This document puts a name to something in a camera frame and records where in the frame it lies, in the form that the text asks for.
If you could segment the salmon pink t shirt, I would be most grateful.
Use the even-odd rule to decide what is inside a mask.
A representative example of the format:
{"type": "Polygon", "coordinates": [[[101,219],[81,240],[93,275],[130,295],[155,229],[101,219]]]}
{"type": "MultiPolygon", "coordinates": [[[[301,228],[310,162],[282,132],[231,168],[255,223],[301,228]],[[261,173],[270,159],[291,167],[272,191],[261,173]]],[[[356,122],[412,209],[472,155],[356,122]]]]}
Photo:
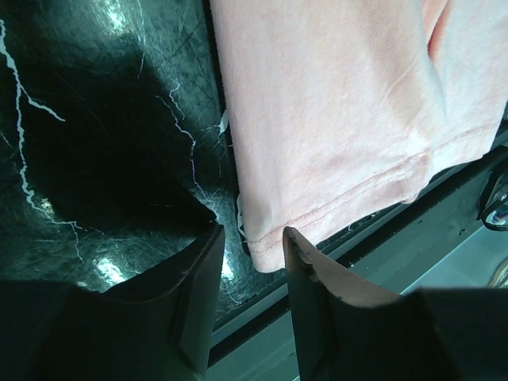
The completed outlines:
{"type": "Polygon", "coordinates": [[[257,271],[490,151],[507,102],[504,1],[210,4],[257,271]]]}

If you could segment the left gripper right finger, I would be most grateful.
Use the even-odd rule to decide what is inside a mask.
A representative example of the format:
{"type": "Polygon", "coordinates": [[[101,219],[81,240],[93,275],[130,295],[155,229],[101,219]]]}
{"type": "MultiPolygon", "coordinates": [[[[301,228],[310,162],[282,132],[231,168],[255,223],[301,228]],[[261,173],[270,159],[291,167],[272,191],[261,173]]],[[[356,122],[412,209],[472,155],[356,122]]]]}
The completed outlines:
{"type": "Polygon", "coordinates": [[[456,370],[420,294],[402,297],[283,230],[287,286],[303,380],[446,380],[456,370]]]}

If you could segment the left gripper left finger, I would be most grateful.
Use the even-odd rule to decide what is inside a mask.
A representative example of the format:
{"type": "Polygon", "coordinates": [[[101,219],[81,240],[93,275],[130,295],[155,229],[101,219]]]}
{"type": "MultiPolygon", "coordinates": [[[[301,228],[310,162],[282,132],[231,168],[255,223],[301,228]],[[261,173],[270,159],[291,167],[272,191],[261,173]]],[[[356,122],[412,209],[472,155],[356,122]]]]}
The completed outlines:
{"type": "Polygon", "coordinates": [[[214,224],[181,252],[104,293],[72,287],[40,380],[202,380],[225,248],[214,224]]]}

